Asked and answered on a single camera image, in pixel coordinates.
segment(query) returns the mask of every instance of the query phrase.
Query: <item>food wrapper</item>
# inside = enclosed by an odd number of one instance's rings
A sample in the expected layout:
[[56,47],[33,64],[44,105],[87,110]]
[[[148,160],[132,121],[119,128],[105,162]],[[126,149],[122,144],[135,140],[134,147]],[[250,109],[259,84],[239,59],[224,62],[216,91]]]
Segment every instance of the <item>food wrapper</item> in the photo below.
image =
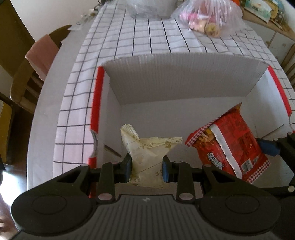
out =
[[122,141],[132,158],[132,173],[129,183],[141,187],[162,188],[163,157],[177,144],[181,137],[139,138],[134,128],[129,125],[121,127]]
[[185,144],[197,149],[203,164],[253,183],[270,162],[240,115],[240,106],[190,134]]
[[172,18],[192,30],[217,38],[246,28],[242,15],[232,0],[188,0],[174,11]]

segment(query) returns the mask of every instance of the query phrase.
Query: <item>crumpled yellow package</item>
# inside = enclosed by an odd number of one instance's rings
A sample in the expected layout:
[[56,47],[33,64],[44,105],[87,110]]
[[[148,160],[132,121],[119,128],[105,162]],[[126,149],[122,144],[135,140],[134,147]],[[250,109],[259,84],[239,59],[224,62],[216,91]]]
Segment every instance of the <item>crumpled yellow package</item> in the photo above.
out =
[[177,144],[182,143],[182,137],[139,138],[130,124],[121,127],[121,136],[132,158],[129,183],[141,187],[162,188],[163,157]]

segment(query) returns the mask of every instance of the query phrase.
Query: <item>pink cloth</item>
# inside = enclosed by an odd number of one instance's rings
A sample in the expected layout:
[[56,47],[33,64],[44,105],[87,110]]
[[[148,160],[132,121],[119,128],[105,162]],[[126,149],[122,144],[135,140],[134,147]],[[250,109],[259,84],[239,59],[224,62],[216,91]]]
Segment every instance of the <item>pink cloth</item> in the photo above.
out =
[[25,57],[44,81],[57,52],[56,44],[49,35],[45,35],[34,43]]

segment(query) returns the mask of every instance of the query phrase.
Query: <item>checkered tablecloth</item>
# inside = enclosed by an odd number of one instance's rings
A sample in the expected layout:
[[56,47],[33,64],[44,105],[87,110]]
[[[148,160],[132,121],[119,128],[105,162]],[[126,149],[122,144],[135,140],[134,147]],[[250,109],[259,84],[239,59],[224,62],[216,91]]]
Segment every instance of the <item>checkered tablecloth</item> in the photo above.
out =
[[92,153],[90,114],[97,67],[123,56],[167,52],[223,53],[264,61],[274,69],[295,112],[295,93],[286,74],[252,28],[226,38],[209,38],[175,19],[133,19],[121,0],[107,2],[87,34],[65,89],[56,131],[53,177],[87,163]]

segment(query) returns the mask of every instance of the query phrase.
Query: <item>sunlight on floor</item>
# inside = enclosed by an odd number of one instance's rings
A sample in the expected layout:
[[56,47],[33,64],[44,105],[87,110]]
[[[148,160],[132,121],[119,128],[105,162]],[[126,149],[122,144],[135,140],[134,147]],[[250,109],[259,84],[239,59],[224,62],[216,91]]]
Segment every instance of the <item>sunlight on floor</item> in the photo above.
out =
[[23,193],[22,188],[17,178],[7,172],[3,171],[3,182],[0,186],[0,193],[3,197],[3,200],[9,206],[12,205],[13,201]]

